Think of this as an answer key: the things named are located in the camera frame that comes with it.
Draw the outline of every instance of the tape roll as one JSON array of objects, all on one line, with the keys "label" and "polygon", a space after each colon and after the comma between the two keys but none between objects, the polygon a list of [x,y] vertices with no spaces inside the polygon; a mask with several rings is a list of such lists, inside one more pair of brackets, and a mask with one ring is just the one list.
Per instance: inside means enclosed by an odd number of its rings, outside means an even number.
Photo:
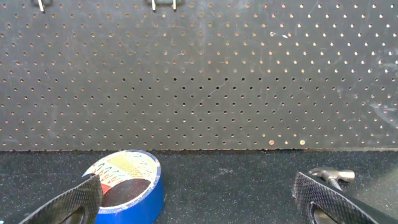
[{"label": "tape roll", "polygon": [[86,174],[99,175],[104,193],[96,224],[150,224],[163,209],[162,169],[148,152],[116,152],[95,162]]}]

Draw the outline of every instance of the gray pegboard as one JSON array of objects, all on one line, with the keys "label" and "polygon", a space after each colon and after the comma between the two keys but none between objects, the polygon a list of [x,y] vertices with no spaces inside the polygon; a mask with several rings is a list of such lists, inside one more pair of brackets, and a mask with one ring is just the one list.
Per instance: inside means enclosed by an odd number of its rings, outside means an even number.
[{"label": "gray pegboard", "polygon": [[0,5],[3,151],[397,146],[395,1],[44,3]]}]

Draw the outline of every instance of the black speckled tabletop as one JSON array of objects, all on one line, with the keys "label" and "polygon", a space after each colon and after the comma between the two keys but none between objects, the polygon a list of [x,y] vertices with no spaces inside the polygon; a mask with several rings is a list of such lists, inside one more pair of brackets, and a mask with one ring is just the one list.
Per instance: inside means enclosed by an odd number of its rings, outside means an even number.
[{"label": "black speckled tabletop", "polygon": [[[0,219],[22,210],[111,152],[0,153]],[[351,196],[398,218],[398,152],[151,151],[164,175],[156,223],[299,223],[297,171],[352,169]]]}]

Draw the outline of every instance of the blue tape roll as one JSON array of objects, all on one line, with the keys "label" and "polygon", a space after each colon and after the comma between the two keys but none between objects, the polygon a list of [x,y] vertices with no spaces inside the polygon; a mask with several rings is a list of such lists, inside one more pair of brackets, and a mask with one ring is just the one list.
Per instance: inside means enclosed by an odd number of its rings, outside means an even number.
[{"label": "blue tape roll", "polygon": [[[156,165],[156,178],[153,182],[151,182],[150,186],[141,194],[140,196],[122,204],[113,207],[100,207],[97,215],[97,219],[95,224],[105,224],[105,223],[139,223],[139,224],[150,224],[153,223],[156,218],[159,216],[160,212],[164,206],[164,190],[163,190],[163,182],[162,182],[162,169],[160,168],[159,161],[155,156],[149,154],[148,152],[139,151],[139,150],[128,150],[121,151],[109,156],[106,156],[96,162],[92,167],[97,167],[103,164],[102,161],[105,161],[108,157],[113,156],[122,156],[117,155],[118,153],[129,153],[134,152],[135,156],[142,155],[150,157],[154,164]],[[98,172],[98,169],[88,169],[86,173],[89,172]]]}]

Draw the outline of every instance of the blue tape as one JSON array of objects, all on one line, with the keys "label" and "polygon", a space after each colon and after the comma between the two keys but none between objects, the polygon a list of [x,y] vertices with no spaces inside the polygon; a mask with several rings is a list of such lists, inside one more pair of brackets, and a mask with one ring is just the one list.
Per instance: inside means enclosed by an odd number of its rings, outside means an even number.
[{"label": "blue tape", "polygon": [[[125,152],[139,152],[151,157],[154,162],[159,163],[156,157],[148,152],[139,150],[128,150]],[[123,205],[108,208],[100,207],[95,224],[153,223],[164,206],[162,169],[160,165],[156,168],[157,174],[153,188],[147,189],[140,198],[134,198]]]}]

